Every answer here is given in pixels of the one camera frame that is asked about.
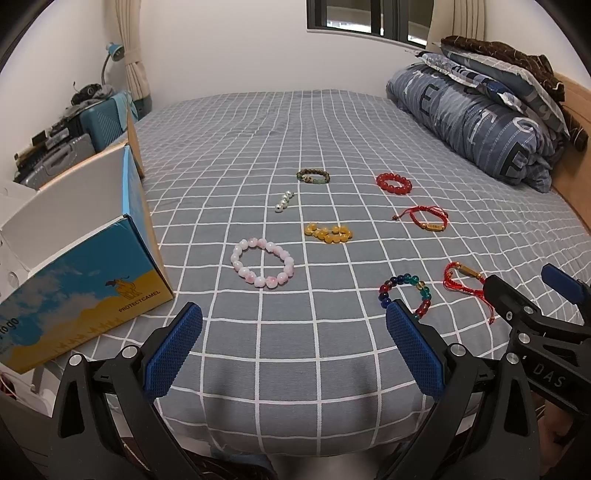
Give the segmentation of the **person's right hand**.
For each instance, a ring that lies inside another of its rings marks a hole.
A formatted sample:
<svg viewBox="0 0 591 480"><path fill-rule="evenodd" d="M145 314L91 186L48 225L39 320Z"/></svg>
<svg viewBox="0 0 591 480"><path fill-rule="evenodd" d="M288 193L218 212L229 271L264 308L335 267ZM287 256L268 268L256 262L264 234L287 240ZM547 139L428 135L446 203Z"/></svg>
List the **person's right hand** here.
<svg viewBox="0 0 591 480"><path fill-rule="evenodd" d="M538 421L541 464L549 468L554 466L562 457L565 446L558 443L572 427L572 416L549 401L545 401L544 414Z"/></svg>

